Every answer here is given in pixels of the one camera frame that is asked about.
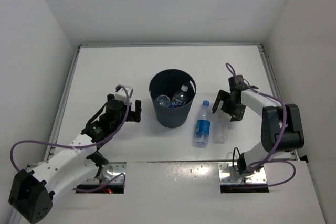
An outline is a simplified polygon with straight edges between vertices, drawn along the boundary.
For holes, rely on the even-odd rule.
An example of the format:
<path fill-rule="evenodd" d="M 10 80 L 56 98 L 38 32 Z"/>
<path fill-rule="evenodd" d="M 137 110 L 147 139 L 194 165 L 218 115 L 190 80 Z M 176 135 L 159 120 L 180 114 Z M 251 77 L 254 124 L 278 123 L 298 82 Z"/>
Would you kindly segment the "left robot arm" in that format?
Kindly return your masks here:
<path fill-rule="evenodd" d="M 63 194 L 77 190 L 85 180 L 107 168 L 109 161 L 99 153 L 125 122 L 141 121 L 141 101 L 131 110 L 128 94 L 109 94 L 107 101 L 88 120 L 85 128 L 49 160 L 31 171 L 18 170 L 14 176 L 8 202 L 29 223 L 38 223 L 51 211 Z"/>

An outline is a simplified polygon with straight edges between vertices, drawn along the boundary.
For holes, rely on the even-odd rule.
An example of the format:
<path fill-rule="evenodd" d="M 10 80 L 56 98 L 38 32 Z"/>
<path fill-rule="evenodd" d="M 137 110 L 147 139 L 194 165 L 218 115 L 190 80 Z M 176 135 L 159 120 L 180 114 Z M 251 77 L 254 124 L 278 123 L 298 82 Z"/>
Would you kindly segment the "dark grey waste bin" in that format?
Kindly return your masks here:
<path fill-rule="evenodd" d="M 185 105 L 179 108 L 165 108 L 155 101 L 160 95 L 166 95 L 172 99 L 174 93 L 180 90 L 183 85 L 188 87 L 188 102 Z M 182 70 L 167 69 L 157 73 L 152 78 L 149 84 L 149 93 L 159 123 L 168 128 L 177 128 L 187 120 L 196 95 L 196 82 Z"/>

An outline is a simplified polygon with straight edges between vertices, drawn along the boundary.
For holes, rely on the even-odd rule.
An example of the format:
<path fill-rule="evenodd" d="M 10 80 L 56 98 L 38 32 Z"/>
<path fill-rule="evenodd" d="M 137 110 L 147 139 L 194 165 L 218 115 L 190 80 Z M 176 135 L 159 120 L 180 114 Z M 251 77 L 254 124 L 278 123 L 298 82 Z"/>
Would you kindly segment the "dark-label bottle in bin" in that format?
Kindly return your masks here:
<path fill-rule="evenodd" d="M 181 88 L 174 93 L 170 102 L 170 108 L 180 108 L 186 105 L 188 101 L 188 86 L 182 85 Z"/>

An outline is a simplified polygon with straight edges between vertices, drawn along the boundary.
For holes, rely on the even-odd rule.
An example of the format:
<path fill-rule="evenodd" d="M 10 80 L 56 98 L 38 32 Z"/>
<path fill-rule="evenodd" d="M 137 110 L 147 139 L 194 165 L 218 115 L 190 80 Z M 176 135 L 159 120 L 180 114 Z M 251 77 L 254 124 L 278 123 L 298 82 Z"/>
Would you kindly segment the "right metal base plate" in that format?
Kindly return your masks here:
<path fill-rule="evenodd" d="M 242 173 L 234 170 L 232 162 L 218 162 L 219 181 L 224 186 L 261 186 L 267 185 L 264 167 L 252 173 Z"/>

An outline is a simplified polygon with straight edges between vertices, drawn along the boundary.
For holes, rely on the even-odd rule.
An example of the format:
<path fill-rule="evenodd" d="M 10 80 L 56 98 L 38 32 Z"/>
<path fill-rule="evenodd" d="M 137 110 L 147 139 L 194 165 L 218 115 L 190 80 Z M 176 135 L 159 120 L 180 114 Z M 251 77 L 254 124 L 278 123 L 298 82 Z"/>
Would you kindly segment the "metal base plate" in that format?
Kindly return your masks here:
<path fill-rule="evenodd" d="M 96 179 L 103 184 L 109 183 L 109 186 L 124 186 L 126 167 L 126 163 L 104 164 L 99 168 Z"/>
<path fill-rule="evenodd" d="M 261 186 L 267 185 L 264 167 L 252 173 L 242 173 L 234 170 L 232 162 L 218 162 L 219 181 L 224 186 Z"/>

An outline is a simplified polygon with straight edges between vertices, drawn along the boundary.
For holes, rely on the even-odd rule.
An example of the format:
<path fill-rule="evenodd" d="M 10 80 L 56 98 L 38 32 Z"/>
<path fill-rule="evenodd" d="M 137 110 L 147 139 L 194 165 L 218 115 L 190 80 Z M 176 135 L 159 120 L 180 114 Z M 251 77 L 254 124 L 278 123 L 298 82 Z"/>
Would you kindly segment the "small blue-label plastic bottle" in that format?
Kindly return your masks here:
<path fill-rule="evenodd" d="M 170 98 L 164 94 L 157 96 L 155 102 L 164 108 L 169 108 L 171 104 Z"/>

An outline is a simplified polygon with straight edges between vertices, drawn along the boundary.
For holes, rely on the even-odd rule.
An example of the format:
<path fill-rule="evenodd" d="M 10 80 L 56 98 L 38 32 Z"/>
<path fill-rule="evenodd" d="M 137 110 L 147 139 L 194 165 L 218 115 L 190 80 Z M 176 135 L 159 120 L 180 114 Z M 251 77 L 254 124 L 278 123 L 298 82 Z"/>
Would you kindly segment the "blue-cap blue-label water bottle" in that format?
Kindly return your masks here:
<path fill-rule="evenodd" d="M 209 107 L 209 101 L 204 100 L 195 125 L 194 133 L 194 146 L 198 148 L 205 148 L 209 141 L 209 132 L 211 126 L 211 109 Z"/>

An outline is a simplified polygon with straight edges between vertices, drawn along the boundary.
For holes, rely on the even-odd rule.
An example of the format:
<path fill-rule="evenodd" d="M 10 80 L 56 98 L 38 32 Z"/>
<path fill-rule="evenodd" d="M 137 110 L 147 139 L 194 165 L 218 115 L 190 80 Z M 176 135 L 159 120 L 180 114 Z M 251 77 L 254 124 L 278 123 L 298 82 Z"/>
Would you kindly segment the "left aluminium frame rail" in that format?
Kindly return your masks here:
<path fill-rule="evenodd" d="M 16 173 L 11 147 L 50 138 L 78 45 L 39 42 L 1 47 L 1 223 L 9 223 L 9 192 Z"/>

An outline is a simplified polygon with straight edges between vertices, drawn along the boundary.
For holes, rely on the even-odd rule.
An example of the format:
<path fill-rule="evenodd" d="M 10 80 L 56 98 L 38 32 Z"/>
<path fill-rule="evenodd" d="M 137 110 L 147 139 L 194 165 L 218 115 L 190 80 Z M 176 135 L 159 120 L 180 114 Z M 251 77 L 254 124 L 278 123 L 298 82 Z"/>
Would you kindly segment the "clear unlabelled plastic bottle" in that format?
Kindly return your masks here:
<path fill-rule="evenodd" d="M 224 144 L 227 139 L 226 126 L 228 119 L 225 113 L 216 112 L 212 116 L 212 140 L 215 144 Z"/>

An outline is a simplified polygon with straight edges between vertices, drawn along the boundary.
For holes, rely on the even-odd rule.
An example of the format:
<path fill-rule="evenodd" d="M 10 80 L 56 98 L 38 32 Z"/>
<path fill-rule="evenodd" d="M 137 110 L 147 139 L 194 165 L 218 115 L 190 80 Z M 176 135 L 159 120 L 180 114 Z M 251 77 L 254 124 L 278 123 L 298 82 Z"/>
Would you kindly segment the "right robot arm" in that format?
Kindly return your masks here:
<path fill-rule="evenodd" d="M 231 122 L 243 120 L 246 108 L 261 117 L 260 142 L 247 152 L 240 153 L 234 166 L 240 173 L 252 173 L 277 155 L 292 152 L 304 146 L 304 133 L 299 107 L 248 86 L 243 76 L 228 79 L 229 92 L 219 90 L 212 112 L 222 102 L 221 110 Z"/>

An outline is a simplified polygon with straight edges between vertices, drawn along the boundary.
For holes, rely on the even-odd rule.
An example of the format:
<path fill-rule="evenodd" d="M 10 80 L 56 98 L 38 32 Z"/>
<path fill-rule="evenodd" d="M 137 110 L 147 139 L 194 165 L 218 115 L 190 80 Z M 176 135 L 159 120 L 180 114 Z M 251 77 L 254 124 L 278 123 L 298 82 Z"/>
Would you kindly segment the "aluminium table edge rail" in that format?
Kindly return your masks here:
<path fill-rule="evenodd" d="M 265 72 L 266 72 L 266 76 L 268 79 L 268 83 L 270 85 L 270 89 L 272 92 L 272 95 L 278 99 L 282 99 L 281 94 L 280 94 L 280 90 L 278 87 L 278 83 L 275 77 L 275 73 L 273 70 L 273 67 L 271 65 L 270 62 L 270 58 L 267 55 L 265 48 L 262 44 L 258 44 L 257 45 L 259 53 L 260 53 L 260 57 L 262 60 L 262 64 L 264 66 Z M 289 160 L 289 161 L 298 161 L 299 160 L 299 154 L 297 150 L 293 150 L 291 152 L 286 152 L 283 154 L 280 154 L 278 156 L 276 156 L 276 158 L 278 159 L 285 159 L 285 160 Z"/>

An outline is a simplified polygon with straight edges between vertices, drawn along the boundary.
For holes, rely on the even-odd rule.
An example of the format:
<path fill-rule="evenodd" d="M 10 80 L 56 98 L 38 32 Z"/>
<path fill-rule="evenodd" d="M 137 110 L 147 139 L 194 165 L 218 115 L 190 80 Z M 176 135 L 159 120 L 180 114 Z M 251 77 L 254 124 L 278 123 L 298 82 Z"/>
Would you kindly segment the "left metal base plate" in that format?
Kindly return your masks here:
<path fill-rule="evenodd" d="M 109 186 L 124 186 L 126 167 L 126 163 L 104 164 L 99 168 L 96 179 L 103 184 L 109 183 Z"/>

